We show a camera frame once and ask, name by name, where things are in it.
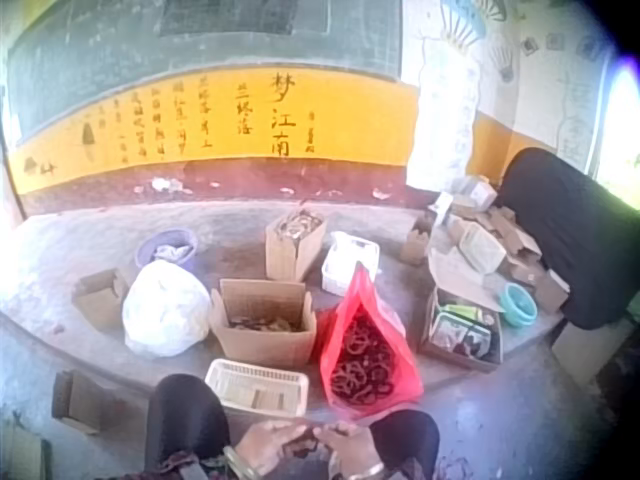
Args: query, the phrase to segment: white plastic bag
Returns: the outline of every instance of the white plastic bag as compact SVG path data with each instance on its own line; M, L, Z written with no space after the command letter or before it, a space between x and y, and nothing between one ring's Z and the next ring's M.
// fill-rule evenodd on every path
M209 334L212 304L186 270L156 260L146 265L124 301L125 343L135 353L172 357Z

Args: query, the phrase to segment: person's hand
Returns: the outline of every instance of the person's hand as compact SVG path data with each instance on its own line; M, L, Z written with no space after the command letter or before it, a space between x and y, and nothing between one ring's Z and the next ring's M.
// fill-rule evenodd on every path
M382 463L368 428L338 422L314 428L313 434L336 452L340 460L340 473L345 478L365 473Z
M259 475L266 475L280 462L282 447L306 429L305 425L281 420L256 423L251 425L234 450Z

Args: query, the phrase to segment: white plastic basket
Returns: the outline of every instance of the white plastic basket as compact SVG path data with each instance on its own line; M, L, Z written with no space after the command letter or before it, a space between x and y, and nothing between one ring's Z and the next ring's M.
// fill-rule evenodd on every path
M301 417L307 411L309 378L302 373L219 358L205 383L225 407L276 417Z
M369 271L374 282L380 262L380 246L344 232L333 232L333 245L322 264L322 289L341 297L347 293L357 262Z
M477 223L467 226L458 247L471 266L484 275L495 272L507 254L500 242Z

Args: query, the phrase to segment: person's knee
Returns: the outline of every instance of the person's knee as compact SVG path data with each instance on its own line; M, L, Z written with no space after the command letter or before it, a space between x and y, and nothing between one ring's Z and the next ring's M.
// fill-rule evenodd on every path
M194 389L202 388L203 386L206 387L204 382L198 377L187 375L185 373L175 373L160 380L160 383L156 385L154 394L161 395L165 392L174 394L177 392L186 393L193 391Z
M399 423L416 432L422 438L440 441L438 425L431 415L420 410L399 410L389 414L388 418L395 418Z

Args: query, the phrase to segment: bracelet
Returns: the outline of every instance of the bracelet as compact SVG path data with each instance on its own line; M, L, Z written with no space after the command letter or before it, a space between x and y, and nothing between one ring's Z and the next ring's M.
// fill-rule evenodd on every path
M378 475L379 473L382 473L383 470L384 470L384 465L382 464L382 462L380 462L365 472L356 473L355 475L349 475L346 480L369 480L375 477L376 475Z
M224 453L225 458L229 462L229 467L241 480L261 480L262 477L258 475L253 468L247 465L247 462L236 453L236 451L230 447L226 446L222 449L222 453Z

